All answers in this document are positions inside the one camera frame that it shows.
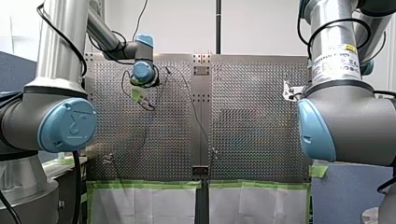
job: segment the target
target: pegboard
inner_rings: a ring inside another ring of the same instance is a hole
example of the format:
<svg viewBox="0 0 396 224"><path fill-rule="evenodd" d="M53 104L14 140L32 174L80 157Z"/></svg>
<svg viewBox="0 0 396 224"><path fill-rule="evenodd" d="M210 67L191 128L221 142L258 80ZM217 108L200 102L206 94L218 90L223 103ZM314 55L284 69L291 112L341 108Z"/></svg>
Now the pegboard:
<svg viewBox="0 0 396 224"><path fill-rule="evenodd" d="M162 85L149 92L154 111L144 110L122 91L123 73L131 71L130 65L106 61L99 54L87 59L86 89L98 113L94 141L87 150L88 178L190 180L191 56L156 61ZM129 91L127 76L123 86Z"/></svg>
<svg viewBox="0 0 396 224"><path fill-rule="evenodd" d="M297 104L282 97L283 81L303 86L301 57L212 57L211 176L307 182Z"/></svg>
<svg viewBox="0 0 396 224"><path fill-rule="evenodd" d="M304 85L305 59L206 57L203 64L196 55L157 55L163 84L150 90L156 110L149 112L121 90L131 67L86 54L86 90L98 112L87 150L90 180L191 180L192 166L201 164L211 166L213 179L308 181L296 104L282 97L283 80Z"/></svg>

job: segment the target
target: white label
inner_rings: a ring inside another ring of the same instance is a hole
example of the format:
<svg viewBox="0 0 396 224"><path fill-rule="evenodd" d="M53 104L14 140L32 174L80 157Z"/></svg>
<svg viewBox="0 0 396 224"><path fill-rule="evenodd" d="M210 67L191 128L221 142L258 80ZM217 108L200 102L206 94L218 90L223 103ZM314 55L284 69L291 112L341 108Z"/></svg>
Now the white label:
<svg viewBox="0 0 396 224"><path fill-rule="evenodd" d="M361 76L358 55L350 50L337 50L318 56L312 67L314 80L316 78L340 77L351 75L354 77Z"/></svg>

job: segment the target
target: black pole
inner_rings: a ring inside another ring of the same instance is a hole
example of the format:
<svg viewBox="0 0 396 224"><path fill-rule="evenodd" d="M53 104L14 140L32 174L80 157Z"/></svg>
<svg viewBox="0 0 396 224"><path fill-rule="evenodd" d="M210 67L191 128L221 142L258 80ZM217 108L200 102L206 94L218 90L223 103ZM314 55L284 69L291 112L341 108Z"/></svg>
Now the black pole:
<svg viewBox="0 0 396 224"><path fill-rule="evenodd" d="M216 0L216 54L221 54L221 0Z"/></svg>

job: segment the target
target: white wall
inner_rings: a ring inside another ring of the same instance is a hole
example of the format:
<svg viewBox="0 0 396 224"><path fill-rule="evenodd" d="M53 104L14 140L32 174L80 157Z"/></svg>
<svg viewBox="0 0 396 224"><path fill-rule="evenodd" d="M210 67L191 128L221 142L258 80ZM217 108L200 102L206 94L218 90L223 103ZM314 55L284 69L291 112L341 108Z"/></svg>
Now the white wall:
<svg viewBox="0 0 396 224"><path fill-rule="evenodd" d="M0 0L0 51L37 61L42 20L36 8L43 1Z"/></svg>
<svg viewBox="0 0 396 224"><path fill-rule="evenodd" d="M106 0L106 22L131 38L145 0ZM161 53L215 52L215 0L149 0L140 33L154 36L155 51ZM296 32L299 1L225 0L222 1L222 53L258 55L306 55L306 46ZM366 77L378 90L392 87L390 56L396 50L396 20L388 28L388 41L375 60L374 73ZM309 38L310 28L302 21Z"/></svg>
<svg viewBox="0 0 396 224"><path fill-rule="evenodd" d="M144 3L106 0L106 23L131 40ZM214 0L148 0L139 33L154 37L157 52L214 52L215 6Z"/></svg>

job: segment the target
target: blue joint cap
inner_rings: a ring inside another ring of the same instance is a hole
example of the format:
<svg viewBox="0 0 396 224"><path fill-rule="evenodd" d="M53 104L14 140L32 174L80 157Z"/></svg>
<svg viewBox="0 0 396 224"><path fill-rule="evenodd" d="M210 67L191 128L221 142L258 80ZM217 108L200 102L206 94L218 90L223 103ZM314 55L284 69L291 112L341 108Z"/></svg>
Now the blue joint cap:
<svg viewBox="0 0 396 224"><path fill-rule="evenodd" d="M303 99L298 103L300 143L306 156L315 160L335 161L332 136L314 104Z"/></svg>
<svg viewBox="0 0 396 224"><path fill-rule="evenodd" d="M132 71L134 78L140 83L148 83L154 78L154 71L147 62L140 61L134 64Z"/></svg>
<svg viewBox="0 0 396 224"><path fill-rule="evenodd" d="M139 41L143 44L149 45L150 47L154 47L154 41L152 40L151 35L136 35L134 41Z"/></svg>
<svg viewBox="0 0 396 224"><path fill-rule="evenodd" d="M368 63L361 66L361 75L370 76L374 71L374 60L370 60Z"/></svg>
<svg viewBox="0 0 396 224"><path fill-rule="evenodd" d="M82 98L69 98L54 106L41 121L37 141L48 152L83 149L93 136L96 112Z"/></svg>

